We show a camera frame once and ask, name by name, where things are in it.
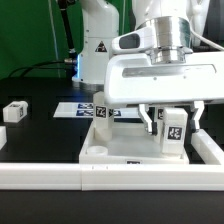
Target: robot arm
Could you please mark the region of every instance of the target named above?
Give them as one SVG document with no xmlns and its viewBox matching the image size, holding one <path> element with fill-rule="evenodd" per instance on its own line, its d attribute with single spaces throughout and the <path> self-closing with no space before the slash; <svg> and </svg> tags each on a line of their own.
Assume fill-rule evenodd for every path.
<svg viewBox="0 0 224 224">
<path fill-rule="evenodd" d="M 194 108 L 197 102 L 224 102 L 223 53 L 193 54 L 191 49 L 191 29 L 203 33 L 209 2 L 133 0 L 136 31 L 113 40 L 118 55 L 108 64 L 106 103 L 111 107 L 149 104 Z M 198 111 L 194 109 L 192 122 L 196 129 Z"/>
</svg>

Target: metal cylinder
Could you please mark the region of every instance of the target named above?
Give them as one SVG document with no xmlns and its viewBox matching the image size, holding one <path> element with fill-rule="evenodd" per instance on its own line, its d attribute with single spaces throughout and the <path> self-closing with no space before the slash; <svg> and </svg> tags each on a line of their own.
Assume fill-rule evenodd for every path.
<svg viewBox="0 0 224 224">
<path fill-rule="evenodd" d="M 159 17 L 139 28 L 150 26 L 155 34 L 150 51 L 152 64 L 184 63 L 185 53 L 191 52 L 189 22 L 179 17 Z"/>
</svg>

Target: black surface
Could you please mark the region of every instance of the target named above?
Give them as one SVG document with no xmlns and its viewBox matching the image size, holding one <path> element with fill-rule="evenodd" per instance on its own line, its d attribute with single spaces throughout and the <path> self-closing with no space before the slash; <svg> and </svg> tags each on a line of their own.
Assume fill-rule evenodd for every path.
<svg viewBox="0 0 224 224">
<path fill-rule="evenodd" d="M 0 81 L 0 110 L 12 101 L 27 101 L 28 115 L 6 126 L 7 144 L 1 162 L 78 162 L 78 155 L 91 120 L 54 119 L 59 102 L 92 102 L 66 79 L 11 78 Z"/>
<path fill-rule="evenodd" d="M 56 120 L 52 114 L 59 101 L 89 102 L 91 95 L 60 79 L 1 80 L 0 107 L 13 100 L 27 100 L 29 115 L 18 125 L 7 125 L 8 143 L 0 160 L 77 162 L 90 120 Z M 201 122 L 220 144 L 223 111 L 222 105 L 206 108 Z M 221 224 L 223 210 L 224 192 L 0 191 L 0 224 Z"/>
</svg>

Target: white platform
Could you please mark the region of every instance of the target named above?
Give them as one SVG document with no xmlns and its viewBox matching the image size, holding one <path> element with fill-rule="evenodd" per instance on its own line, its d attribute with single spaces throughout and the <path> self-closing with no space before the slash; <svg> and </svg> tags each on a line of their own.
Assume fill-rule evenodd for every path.
<svg viewBox="0 0 224 224">
<path fill-rule="evenodd" d="M 145 132 L 143 124 L 114 123 L 113 138 L 108 142 L 94 138 L 93 123 L 79 156 L 80 164 L 188 164 L 183 156 L 161 153 L 154 137 Z"/>
<path fill-rule="evenodd" d="M 0 189 L 224 191 L 223 151 L 203 130 L 192 142 L 217 165 L 1 163 Z"/>
</svg>

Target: green wall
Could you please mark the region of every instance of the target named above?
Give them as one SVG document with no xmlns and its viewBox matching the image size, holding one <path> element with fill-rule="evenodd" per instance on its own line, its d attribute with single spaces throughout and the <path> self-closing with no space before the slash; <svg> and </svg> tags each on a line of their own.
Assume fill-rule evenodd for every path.
<svg viewBox="0 0 224 224">
<path fill-rule="evenodd" d="M 59 59 L 67 54 L 67 43 L 59 8 L 51 0 L 54 27 L 56 32 Z M 122 22 L 123 1 L 110 0 L 120 13 Z M 128 9 L 131 1 L 126 1 L 125 32 L 129 31 Z M 0 3 L 0 78 L 19 67 L 30 66 L 43 61 L 56 59 L 54 38 L 51 26 L 48 0 L 11 0 Z M 83 46 L 83 24 L 80 4 L 69 7 L 75 48 Z M 58 76 L 56 71 L 34 71 L 30 75 Z"/>
</svg>

